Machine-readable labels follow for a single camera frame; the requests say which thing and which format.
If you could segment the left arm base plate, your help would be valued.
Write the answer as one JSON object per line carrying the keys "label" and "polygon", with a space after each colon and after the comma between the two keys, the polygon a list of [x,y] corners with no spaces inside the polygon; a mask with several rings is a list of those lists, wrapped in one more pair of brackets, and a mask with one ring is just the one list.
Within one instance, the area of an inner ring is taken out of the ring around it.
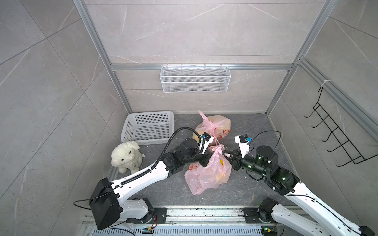
{"label": "left arm base plate", "polygon": [[158,207],[153,210],[149,210],[148,213],[141,219],[129,218],[127,223],[136,223],[136,224],[165,224],[167,217],[167,208]]}

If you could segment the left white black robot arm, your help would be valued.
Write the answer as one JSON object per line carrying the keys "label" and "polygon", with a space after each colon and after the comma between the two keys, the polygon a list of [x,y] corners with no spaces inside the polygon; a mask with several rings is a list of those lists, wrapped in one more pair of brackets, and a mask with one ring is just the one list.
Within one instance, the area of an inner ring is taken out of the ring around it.
{"label": "left white black robot arm", "polygon": [[98,230],[116,226],[129,219],[148,222],[154,216],[154,208],[148,199],[130,199],[146,187],[181,172],[188,163],[198,163],[206,167],[211,153],[208,146],[214,137],[208,133],[199,134],[190,129],[197,139],[187,138],[179,146],[168,152],[165,146],[159,158],[152,165],[122,179],[100,180],[91,197],[86,199]]}

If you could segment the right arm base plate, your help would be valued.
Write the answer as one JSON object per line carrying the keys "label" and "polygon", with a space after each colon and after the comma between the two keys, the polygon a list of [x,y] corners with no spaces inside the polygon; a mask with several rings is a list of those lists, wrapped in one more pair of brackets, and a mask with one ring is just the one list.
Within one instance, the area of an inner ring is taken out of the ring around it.
{"label": "right arm base plate", "polygon": [[245,207],[243,208],[241,215],[245,218],[245,222],[247,224],[259,222],[269,224],[274,221],[271,217],[270,212],[258,207]]}

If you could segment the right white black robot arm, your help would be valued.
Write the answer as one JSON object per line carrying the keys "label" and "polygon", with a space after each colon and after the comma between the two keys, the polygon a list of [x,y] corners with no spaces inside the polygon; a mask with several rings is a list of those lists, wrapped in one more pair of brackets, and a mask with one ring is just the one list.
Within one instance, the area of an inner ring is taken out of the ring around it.
{"label": "right white black robot arm", "polygon": [[239,148],[225,150],[223,155],[236,171],[245,169],[247,174],[259,175],[258,180],[273,191],[289,199],[311,219],[292,212],[277,201],[266,198],[259,206],[260,220],[264,223],[275,221],[288,226],[305,236],[373,236],[368,226],[358,226],[336,212],[300,180],[298,176],[278,164],[278,154],[270,146],[258,146],[256,155],[251,156],[253,138],[247,135],[235,137]]}

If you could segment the pink plastic bag front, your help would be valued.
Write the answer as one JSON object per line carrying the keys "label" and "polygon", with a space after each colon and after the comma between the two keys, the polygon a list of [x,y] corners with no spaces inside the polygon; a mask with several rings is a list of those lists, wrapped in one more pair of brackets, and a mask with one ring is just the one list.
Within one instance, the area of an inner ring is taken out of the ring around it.
{"label": "pink plastic bag front", "polygon": [[214,138],[210,146],[219,145],[219,140],[227,136],[231,130],[231,120],[221,115],[207,117],[203,112],[198,112],[203,121],[195,128],[195,130],[199,135],[207,133]]}

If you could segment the pink strawberry plastic bag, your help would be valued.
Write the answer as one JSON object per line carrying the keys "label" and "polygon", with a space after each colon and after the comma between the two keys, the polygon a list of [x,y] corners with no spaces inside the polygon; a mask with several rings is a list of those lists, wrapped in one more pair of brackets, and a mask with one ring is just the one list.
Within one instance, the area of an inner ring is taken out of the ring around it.
{"label": "pink strawberry plastic bag", "polygon": [[217,188],[227,183],[230,177],[232,167],[222,155],[225,150],[224,145],[211,146],[208,150],[213,153],[206,167],[198,162],[192,163],[185,172],[185,180],[192,195],[199,195],[207,189]]}

